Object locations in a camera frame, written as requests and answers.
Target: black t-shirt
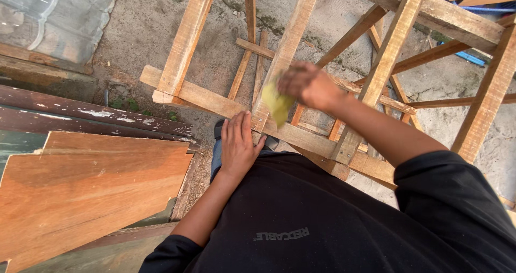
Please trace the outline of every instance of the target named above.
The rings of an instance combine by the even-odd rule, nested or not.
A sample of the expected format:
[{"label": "black t-shirt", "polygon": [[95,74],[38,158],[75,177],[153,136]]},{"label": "black t-shirt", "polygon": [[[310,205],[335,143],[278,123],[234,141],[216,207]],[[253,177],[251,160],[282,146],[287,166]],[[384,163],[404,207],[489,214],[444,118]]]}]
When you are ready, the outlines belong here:
[{"label": "black t-shirt", "polygon": [[172,235],[140,272],[515,272],[516,230],[449,151],[395,171],[396,210],[298,154],[259,157],[203,249]]}]

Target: black sleeve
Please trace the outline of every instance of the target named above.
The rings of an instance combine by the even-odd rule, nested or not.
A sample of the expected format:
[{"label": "black sleeve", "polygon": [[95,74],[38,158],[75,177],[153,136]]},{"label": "black sleeve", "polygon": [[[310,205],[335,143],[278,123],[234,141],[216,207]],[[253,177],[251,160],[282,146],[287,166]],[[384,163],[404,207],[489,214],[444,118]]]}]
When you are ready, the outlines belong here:
[{"label": "black sleeve", "polygon": [[168,236],[141,264],[139,273],[183,272],[202,247],[187,237]]},{"label": "black sleeve", "polygon": [[482,173],[458,154],[410,159],[394,183],[399,209],[480,271],[516,271],[516,229]]}]

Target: jeans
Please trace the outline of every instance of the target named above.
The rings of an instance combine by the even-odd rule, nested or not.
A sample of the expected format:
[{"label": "jeans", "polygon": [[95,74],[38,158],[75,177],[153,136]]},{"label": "jeans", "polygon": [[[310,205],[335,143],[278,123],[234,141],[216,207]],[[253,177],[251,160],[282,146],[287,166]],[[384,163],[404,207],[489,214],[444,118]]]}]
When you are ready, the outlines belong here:
[{"label": "jeans", "polygon": [[[265,155],[265,154],[276,154],[276,153],[284,153],[284,152],[288,152],[288,151],[280,151],[280,152],[276,152],[276,151],[269,151],[269,150],[264,150],[262,149],[260,151],[260,155]],[[211,173],[211,176],[210,176],[210,183],[212,183],[213,179],[215,178],[215,171],[218,172],[218,168],[222,166],[222,157],[223,155],[223,142],[222,140],[217,140],[217,142],[215,142],[215,145],[213,146],[213,158],[212,158],[212,173]]]}]

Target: black shoe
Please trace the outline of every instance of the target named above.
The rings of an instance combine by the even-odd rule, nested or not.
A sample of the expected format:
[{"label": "black shoe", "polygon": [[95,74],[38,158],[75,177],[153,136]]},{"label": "black shoe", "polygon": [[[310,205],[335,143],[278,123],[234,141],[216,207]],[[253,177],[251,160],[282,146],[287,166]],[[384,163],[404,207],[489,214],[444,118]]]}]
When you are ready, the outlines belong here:
[{"label": "black shoe", "polygon": [[267,135],[267,139],[265,139],[265,145],[263,145],[262,150],[275,151],[279,144],[280,139]]},{"label": "black shoe", "polygon": [[224,124],[224,119],[221,119],[215,124],[215,128],[213,128],[213,136],[215,137],[215,141],[218,141],[222,138],[221,133],[223,130],[223,124]]}]

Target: plastic sheet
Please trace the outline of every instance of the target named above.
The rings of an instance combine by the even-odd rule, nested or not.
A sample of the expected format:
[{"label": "plastic sheet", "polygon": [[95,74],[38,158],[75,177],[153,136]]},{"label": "plastic sheet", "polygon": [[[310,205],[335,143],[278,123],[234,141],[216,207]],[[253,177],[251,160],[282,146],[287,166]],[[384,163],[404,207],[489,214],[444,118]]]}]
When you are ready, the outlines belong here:
[{"label": "plastic sheet", "polygon": [[115,0],[0,0],[0,42],[91,62]]}]

